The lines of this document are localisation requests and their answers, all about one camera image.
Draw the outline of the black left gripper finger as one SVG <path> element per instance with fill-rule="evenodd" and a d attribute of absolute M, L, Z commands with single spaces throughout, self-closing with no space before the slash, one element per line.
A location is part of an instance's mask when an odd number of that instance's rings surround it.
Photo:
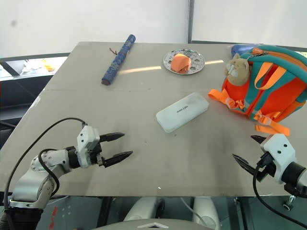
<path fill-rule="evenodd" d="M 126 151 L 119 154 L 115 154 L 113 157 L 109 159 L 103 159 L 103 166 L 107 168 L 117 163 L 120 163 L 121 161 L 129 157 L 132 153 L 133 151 Z"/>
<path fill-rule="evenodd" d="M 125 134 L 120 132 L 108 133 L 100 135 L 99 142 L 110 142 L 123 137 Z"/>

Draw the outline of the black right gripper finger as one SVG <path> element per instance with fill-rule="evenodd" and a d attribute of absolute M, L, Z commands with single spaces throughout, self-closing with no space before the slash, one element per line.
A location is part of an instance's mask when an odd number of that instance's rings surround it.
<path fill-rule="evenodd" d="M 264 142 L 266 140 L 266 137 L 262 137 L 262 136 L 259 136 L 259 135 L 251 135 L 250 137 L 259 144 L 261 144 L 262 142 Z"/>
<path fill-rule="evenodd" d="M 252 167 L 247 160 L 243 159 L 242 157 L 233 154 L 234 159 L 236 162 L 240 165 L 241 168 L 243 168 L 245 171 L 247 171 L 249 174 L 255 176 L 256 175 L 256 168 Z"/>

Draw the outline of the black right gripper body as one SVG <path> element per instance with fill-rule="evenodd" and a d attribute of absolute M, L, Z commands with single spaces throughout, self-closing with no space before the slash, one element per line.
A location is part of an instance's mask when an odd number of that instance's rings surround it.
<path fill-rule="evenodd" d="M 257 162 L 255 176 L 258 182 L 261 182 L 267 175 L 274 177 L 276 173 L 276 165 L 273 157 L 269 152 L 265 152 Z"/>

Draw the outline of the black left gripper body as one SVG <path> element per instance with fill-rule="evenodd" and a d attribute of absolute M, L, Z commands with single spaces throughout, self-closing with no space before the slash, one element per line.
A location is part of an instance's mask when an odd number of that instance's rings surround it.
<path fill-rule="evenodd" d="M 87 147 L 87 158 L 89 165 L 103 166 L 104 158 L 101 155 L 102 148 L 100 142 L 91 142 Z"/>

